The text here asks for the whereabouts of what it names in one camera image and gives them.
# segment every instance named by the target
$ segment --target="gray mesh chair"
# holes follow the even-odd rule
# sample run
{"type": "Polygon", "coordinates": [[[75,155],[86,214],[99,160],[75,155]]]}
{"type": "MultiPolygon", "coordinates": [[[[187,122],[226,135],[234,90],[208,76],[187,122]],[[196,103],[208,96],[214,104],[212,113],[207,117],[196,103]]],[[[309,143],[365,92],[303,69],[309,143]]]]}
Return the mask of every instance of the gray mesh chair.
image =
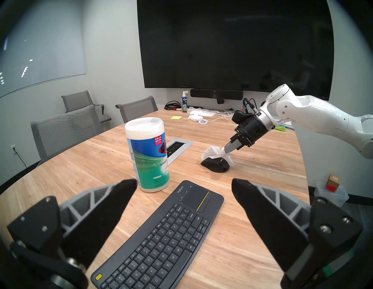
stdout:
{"type": "Polygon", "coordinates": [[[41,159],[38,165],[104,132],[93,105],[31,122],[31,130],[41,159]]]}
{"type": "Polygon", "coordinates": [[[63,103],[65,104],[66,112],[71,112],[77,109],[82,109],[90,104],[96,106],[101,106],[102,112],[97,112],[98,119],[100,123],[107,122],[112,120],[110,115],[104,114],[105,105],[103,104],[94,104],[90,97],[88,90],[83,92],[78,92],[70,95],[63,95],[61,96],[63,99],[63,103]]]}
{"type": "Polygon", "coordinates": [[[126,104],[117,104],[115,107],[120,110],[124,123],[158,110],[152,96],[126,104]]]}

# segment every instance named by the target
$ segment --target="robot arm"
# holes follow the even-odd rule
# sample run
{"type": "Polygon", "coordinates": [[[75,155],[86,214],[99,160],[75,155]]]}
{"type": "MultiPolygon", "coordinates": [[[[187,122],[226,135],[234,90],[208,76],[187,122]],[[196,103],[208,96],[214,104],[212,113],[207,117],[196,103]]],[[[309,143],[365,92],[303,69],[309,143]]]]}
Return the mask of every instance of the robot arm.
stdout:
{"type": "Polygon", "coordinates": [[[373,158],[373,115],[351,116],[314,96],[296,96],[286,84],[272,91],[255,114],[237,111],[232,120],[238,124],[237,133],[225,146],[226,153],[250,147],[279,124],[294,120],[303,128],[351,144],[364,158],[373,158]],[[276,121],[273,113],[282,119],[276,121]]]}

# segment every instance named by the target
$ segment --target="computer mouse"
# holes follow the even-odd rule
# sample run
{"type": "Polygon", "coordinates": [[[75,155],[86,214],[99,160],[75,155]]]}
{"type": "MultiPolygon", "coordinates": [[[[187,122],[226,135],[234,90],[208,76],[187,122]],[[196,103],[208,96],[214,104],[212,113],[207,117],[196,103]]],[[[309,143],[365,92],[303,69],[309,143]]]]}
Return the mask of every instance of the computer mouse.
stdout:
{"type": "Polygon", "coordinates": [[[208,157],[201,162],[201,165],[216,173],[224,173],[229,170],[228,162],[222,157],[208,157]]]}

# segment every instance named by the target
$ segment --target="television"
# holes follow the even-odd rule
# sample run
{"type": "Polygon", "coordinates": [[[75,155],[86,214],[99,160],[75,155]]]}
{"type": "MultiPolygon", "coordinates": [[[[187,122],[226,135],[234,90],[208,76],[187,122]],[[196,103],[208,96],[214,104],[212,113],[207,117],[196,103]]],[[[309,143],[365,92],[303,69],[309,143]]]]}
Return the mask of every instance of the television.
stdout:
{"type": "Polygon", "coordinates": [[[137,1],[146,88],[329,99],[334,41],[326,0],[137,1]]]}

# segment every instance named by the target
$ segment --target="plastic storage bin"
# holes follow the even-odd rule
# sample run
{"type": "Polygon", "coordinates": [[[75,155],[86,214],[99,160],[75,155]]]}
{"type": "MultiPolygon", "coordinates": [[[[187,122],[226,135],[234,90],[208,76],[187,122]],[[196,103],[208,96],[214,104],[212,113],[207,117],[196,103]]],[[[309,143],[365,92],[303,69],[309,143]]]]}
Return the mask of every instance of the plastic storage bin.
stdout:
{"type": "Polygon", "coordinates": [[[339,207],[341,207],[349,198],[347,191],[343,186],[339,186],[338,189],[333,193],[332,191],[326,189],[325,185],[321,182],[317,182],[314,195],[315,197],[323,197],[339,207]]]}

